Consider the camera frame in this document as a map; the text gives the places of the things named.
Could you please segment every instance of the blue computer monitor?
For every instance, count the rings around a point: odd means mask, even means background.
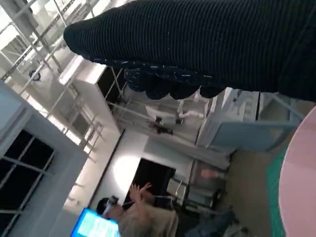
[[[71,237],[120,237],[116,222],[106,220],[95,211],[85,208],[73,229]]]

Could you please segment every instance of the ribbed fabric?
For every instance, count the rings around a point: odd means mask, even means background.
[[[91,60],[177,66],[214,86],[316,101],[315,23],[315,0],[137,0],[68,26],[64,38]]]

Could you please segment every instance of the fluorescent light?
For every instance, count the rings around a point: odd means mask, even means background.
[[[75,74],[76,70],[82,62],[83,58],[79,55],[76,55],[75,58],[68,64],[67,68],[60,75],[59,82],[63,85],[67,84],[67,82]]]
[[[93,69],[89,72],[85,79],[85,81],[90,84],[95,84],[107,67],[107,65],[98,63],[94,63],[93,66]]]
[[[126,3],[126,0],[117,0],[117,2],[115,3],[114,7],[122,6],[125,3]]]
[[[93,14],[95,16],[100,15],[104,11],[104,9],[109,5],[109,3],[110,3],[110,0],[100,0],[100,1],[98,1],[97,4],[92,9]],[[85,20],[86,19],[90,19],[90,18],[92,18],[92,14],[91,13],[89,13],[87,15]]]
[[[70,140],[72,140],[76,145],[79,145],[80,142],[81,142],[81,139],[78,138],[76,135],[74,135],[71,131],[68,131],[68,132],[66,133],[66,136],[67,136]]]
[[[60,131],[65,129],[65,126],[53,115],[49,116],[48,121],[50,121],[53,125],[55,125]]]

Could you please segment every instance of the chair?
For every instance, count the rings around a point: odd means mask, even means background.
[[[202,171],[208,170],[205,177]],[[225,175],[210,164],[193,161],[188,183],[173,177],[169,180],[167,192],[175,197],[183,210],[210,213],[215,200],[225,190]]]

